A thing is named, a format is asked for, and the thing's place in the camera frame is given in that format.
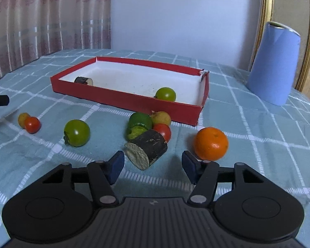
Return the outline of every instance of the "screw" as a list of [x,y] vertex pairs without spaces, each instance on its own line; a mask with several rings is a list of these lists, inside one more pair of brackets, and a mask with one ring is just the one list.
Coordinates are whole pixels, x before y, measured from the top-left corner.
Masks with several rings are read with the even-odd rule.
[[194,195],[194,196],[191,196],[191,201],[194,203],[201,204],[201,203],[206,202],[207,198],[203,195]]
[[103,204],[112,204],[116,201],[116,198],[114,196],[106,195],[102,196],[100,198],[100,202]]

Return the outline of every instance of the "blue checkered tablecloth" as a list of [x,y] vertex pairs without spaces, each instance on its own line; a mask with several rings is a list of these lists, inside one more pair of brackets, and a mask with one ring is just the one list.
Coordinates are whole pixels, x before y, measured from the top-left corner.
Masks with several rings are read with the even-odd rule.
[[[168,151],[145,171],[126,159],[113,188],[120,199],[186,198],[194,186],[181,167],[181,154],[192,151],[197,130],[214,126],[224,131],[230,144],[227,154],[218,160],[221,166],[245,162],[301,202],[305,220],[298,240],[310,248],[310,101],[303,94],[292,90],[287,104],[278,107],[247,90],[246,71],[172,54],[109,49],[60,51],[0,80],[0,94],[10,97],[9,106],[0,107],[0,246],[9,239],[1,220],[2,207],[9,198],[64,161],[84,167],[94,160],[108,160],[122,150],[124,129],[132,112],[54,93],[50,84],[50,76],[102,55],[174,63],[210,72],[209,98],[198,126],[173,122]],[[39,132],[27,134],[18,126],[17,117],[22,112],[40,119]],[[89,124],[92,136],[85,146],[64,145],[63,128],[71,119]],[[216,197],[229,190],[229,184],[220,184]]]

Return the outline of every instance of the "red cardboard box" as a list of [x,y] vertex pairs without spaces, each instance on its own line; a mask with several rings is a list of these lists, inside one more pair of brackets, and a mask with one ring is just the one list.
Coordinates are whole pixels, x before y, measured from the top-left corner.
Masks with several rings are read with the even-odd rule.
[[[93,80],[93,86],[74,83],[77,77]],[[209,73],[190,67],[155,61],[95,57],[50,78],[53,91],[151,114],[165,111],[173,121],[197,125],[209,92]],[[176,92],[176,101],[155,99],[162,87]]]

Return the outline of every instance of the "blue kettle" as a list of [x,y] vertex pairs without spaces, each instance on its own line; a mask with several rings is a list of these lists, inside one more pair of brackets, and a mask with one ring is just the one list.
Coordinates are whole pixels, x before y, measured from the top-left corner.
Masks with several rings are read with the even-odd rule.
[[269,103],[286,104],[294,82],[300,42],[300,35],[290,27],[267,22],[247,88]]

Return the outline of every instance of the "pink curtain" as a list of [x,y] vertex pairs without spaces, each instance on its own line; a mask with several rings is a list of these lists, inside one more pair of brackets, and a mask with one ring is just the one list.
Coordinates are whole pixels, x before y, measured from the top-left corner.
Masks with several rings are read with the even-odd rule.
[[0,0],[0,78],[62,49],[110,48],[110,0]]

